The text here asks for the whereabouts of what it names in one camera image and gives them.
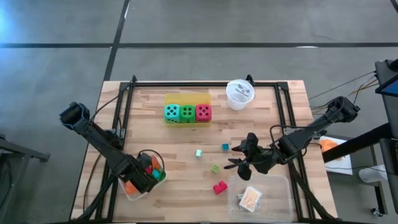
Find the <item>white peach card box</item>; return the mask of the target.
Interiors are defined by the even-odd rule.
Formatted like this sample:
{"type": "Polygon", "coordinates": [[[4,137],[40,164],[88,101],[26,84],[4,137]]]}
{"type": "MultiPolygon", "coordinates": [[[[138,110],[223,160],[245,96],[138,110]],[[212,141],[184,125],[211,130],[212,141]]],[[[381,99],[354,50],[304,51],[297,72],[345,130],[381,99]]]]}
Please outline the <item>white peach card box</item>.
{"type": "Polygon", "coordinates": [[[239,199],[239,207],[249,212],[255,212],[262,197],[262,192],[253,186],[247,186],[246,190],[239,199]]]}

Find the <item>white paper sheet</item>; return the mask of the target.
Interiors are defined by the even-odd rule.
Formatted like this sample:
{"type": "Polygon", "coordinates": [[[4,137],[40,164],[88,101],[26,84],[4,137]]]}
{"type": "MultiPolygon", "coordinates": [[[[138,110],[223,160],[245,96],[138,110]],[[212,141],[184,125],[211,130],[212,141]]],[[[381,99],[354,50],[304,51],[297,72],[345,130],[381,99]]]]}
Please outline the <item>white paper sheet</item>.
{"type": "MultiPolygon", "coordinates": [[[[332,137],[328,137],[328,136],[322,136],[320,138],[320,140],[322,140],[322,139],[330,139],[332,141],[337,142],[339,145],[346,142],[346,140],[332,138],[332,137]]],[[[339,174],[344,174],[344,175],[353,175],[350,155],[337,158],[331,162],[326,162],[325,169],[328,172],[334,172],[334,173],[339,173],[339,174]]]]}

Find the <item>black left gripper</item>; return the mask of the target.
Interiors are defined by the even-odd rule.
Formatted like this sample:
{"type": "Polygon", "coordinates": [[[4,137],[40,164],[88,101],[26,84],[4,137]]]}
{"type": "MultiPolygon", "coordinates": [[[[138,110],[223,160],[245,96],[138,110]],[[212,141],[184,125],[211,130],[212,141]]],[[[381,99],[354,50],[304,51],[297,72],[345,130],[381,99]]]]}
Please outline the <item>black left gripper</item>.
{"type": "Polygon", "coordinates": [[[158,181],[146,169],[152,165],[152,158],[146,153],[141,153],[137,158],[127,155],[129,167],[125,174],[125,183],[131,183],[141,193],[150,192],[158,181]]]}

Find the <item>green foam die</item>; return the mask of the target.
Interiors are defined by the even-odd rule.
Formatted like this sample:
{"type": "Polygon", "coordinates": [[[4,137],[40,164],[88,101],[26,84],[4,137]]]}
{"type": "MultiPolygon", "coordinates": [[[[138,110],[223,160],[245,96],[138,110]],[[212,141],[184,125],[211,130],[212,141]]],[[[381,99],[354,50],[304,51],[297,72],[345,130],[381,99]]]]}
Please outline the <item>green foam die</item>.
{"type": "Polygon", "coordinates": [[[180,122],[181,123],[196,122],[196,112],[194,105],[182,105],[180,107],[180,122]]]}

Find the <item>grey table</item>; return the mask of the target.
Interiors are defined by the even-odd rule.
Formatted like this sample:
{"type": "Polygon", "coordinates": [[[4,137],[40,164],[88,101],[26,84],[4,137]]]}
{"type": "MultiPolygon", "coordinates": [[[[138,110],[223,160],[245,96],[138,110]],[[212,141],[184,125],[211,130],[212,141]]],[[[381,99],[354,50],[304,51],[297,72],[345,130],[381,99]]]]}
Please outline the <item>grey table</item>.
{"type": "Polygon", "coordinates": [[[4,223],[14,205],[17,191],[22,183],[30,159],[36,158],[40,162],[47,162],[50,154],[45,154],[14,144],[0,135],[0,180],[4,169],[7,169],[9,176],[6,193],[0,200],[0,224],[4,223]]]}

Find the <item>teal foam die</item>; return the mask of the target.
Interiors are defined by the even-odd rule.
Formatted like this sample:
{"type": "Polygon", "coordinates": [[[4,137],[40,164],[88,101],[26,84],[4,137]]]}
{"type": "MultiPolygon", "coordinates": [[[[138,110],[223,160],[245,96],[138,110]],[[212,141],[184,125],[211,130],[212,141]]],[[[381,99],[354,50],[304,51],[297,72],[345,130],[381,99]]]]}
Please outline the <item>teal foam die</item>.
{"type": "Polygon", "coordinates": [[[180,105],[168,104],[164,106],[164,119],[166,123],[180,122],[180,105]]]}

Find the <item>white round plastic bucket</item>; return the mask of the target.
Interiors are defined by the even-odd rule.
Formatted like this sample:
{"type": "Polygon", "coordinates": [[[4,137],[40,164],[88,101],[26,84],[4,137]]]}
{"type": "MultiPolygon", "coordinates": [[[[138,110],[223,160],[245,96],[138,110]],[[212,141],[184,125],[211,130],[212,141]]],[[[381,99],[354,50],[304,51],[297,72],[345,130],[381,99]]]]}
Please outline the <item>white round plastic bucket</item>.
{"type": "Polygon", "coordinates": [[[227,104],[233,110],[242,110],[253,100],[254,93],[254,88],[248,81],[233,80],[226,86],[227,104]]]}

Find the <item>orange object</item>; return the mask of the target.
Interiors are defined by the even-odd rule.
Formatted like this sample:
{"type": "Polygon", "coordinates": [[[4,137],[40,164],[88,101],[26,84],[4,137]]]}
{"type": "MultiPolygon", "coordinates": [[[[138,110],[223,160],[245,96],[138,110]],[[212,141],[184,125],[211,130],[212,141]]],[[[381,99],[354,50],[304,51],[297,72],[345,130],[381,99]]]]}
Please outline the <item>orange object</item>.
{"type": "Polygon", "coordinates": [[[319,144],[321,145],[322,152],[327,152],[330,149],[339,145],[337,142],[332,141],[330,139],[322,139],[319,141],[319,144]]]}

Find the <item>translucent yellow plastic bin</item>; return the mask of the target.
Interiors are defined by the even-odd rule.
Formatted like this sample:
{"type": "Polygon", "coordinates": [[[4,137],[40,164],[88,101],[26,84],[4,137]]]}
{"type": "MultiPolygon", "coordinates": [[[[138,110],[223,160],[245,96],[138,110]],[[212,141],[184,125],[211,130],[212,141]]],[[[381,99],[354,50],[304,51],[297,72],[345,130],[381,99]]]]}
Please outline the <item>translucent yellow plastic bin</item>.
{"type": "MultiPolygon", "coordinates": [[[[198,105],[198,104],[209,104],[211,105],[211,96],[209,93],[168,93],[165,95],[164,106],[168,104],[177,105],[198,105]]],[[[193,128],[193,127],[206,127],[211,124],[195,122],[195,123],[166,123],[167,126],[173,128],[193,128]]]]}

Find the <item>black aluminium table frame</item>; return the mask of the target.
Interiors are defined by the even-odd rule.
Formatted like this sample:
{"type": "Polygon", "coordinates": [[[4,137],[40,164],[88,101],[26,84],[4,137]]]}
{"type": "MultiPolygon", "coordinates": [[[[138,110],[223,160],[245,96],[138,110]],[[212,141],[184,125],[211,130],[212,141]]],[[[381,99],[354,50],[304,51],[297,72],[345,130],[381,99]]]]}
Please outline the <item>black aluminium table frame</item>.
{"type": "Polygon", "coordinates": [[[137,153],[153,149],[165,161],[167,180],[136,201],[119,191],[112,220],[123,223],[228,222],[228,193],[216,195],[213,186],[227,181],[229,158],[222,144],[237,146],[249,132],[262,146],[280,136],[278,124],[309,124],[313,121],[304,82],[281,81],[288,91],[276,90],[274,81],[258,81],[255,97],[245,109],[235,111],[226,102],[226,83],[213,82],[139,82],[133,92],[125,149],[137,153]],[[164,123],[164,98],[168,93],[209,93],[213,120],[199,128],[173,128],[164,123]],[[197,157],[196,151],[202,151],[197,157]],[[213,164],[220,167],[211,171],[213,164]]]}

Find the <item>red foam die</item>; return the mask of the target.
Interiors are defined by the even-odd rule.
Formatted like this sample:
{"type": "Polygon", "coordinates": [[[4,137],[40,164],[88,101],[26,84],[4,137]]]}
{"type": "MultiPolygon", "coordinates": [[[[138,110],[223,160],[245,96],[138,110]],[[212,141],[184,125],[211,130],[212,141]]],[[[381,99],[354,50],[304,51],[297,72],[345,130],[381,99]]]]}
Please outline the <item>red foam die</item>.
{"type": "Polygon", "coordinates": [[[212,119],[212,107],[209,104],[198,104],[195,107],[196,122],[208,123],[212,119]]]}

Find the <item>white rectangular plastic bin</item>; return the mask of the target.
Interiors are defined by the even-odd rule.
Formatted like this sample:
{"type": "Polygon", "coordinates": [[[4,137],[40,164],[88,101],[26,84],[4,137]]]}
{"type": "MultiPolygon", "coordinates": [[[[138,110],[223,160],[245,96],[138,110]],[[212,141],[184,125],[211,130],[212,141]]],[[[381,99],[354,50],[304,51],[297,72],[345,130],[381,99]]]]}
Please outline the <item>white rectangular plastic bin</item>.
{"type": "MultiPolygon", "coordinates": [[[[160,166],[161,166],[160,170],[158,170],[158,171],[159,171],[161,174],[162,174],[163,172],[165,172],[165,170],[164,170],[164,160],[163,160],[162,156],[161,156],[158,152],[156,152],[156,151],[154,151],[154,150],[152,150],[152,149],[145,149],[145,150],[142,150],[142,151],[139,152],[139,154],[141,154],[141,153],[146,153],[146,154],[148,154],[148,155],[150,155],[150,156],[156,156],[157,159],[159,160],[159,163],[160,163],[160,166]]],[[[166,179],[167,179],[167,173],[166,173],[165,179],[164,179],[163,181],[157,180],[158,183],[154,186],[154,189],[156,189],[157,187],[159,187],[160,185],[162,185],[162,184],[166,181],[166,179]]],[[[126,193],[125,189],[124,189],[124,184],[125,184],[125,182],[124,182],[123,180],[121,180],[121,179],[118,179],[118,182],[119,182],[119,185],[121,186],[123,192],[125,193],[127,199],[130,200],[130,201],[139,200],[140,198],[145,197],[145,196],[148,194],[148,192],[141,194],[141,193],[138,191],[138,192],[137,192],[136,194],[134,194],[134,195],[128,195],[128,194],[126,193]]]]}

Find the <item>large red toy block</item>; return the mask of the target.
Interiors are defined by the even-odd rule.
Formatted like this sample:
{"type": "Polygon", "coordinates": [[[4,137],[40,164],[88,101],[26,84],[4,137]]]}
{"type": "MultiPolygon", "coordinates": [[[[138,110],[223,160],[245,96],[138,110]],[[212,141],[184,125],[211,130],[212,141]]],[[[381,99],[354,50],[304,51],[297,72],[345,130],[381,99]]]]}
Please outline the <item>large red toy block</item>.
{"type": "Polygon", "coordinates": [[[216,195],[224,192],[228,188],[228,185],[224,181],[220,181],[219,183],[213,186],[213,191],[216,195]]]}

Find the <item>blue screen tablet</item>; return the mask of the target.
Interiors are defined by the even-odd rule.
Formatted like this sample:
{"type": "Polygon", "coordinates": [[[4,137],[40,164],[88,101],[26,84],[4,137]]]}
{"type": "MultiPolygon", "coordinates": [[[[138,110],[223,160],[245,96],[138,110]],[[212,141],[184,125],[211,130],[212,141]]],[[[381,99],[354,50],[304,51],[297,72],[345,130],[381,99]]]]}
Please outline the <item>blue screen tablet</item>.
{"type": "Polygon", "coordinates": [[[375,93],[386,96],[398,97],[398,74],[380,85],[375,93]]]}

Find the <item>clear plastic bin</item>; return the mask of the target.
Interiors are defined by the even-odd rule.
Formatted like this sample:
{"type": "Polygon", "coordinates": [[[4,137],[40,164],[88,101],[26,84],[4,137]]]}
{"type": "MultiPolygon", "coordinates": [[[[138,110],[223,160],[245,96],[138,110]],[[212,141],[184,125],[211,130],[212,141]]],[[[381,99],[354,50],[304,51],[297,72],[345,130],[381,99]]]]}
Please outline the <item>clear plastic bin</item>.
{"type": "Polygon", "coordinates": [[[290,185],[282,175],[253,173],[249,180],[237,174],[228,177],[228,211],[233,222],[290,223],[293,220],[290,185]],[[255,212],[239,207],[238,194],[243,194],[247,186],[262,192],[255,212]]]}

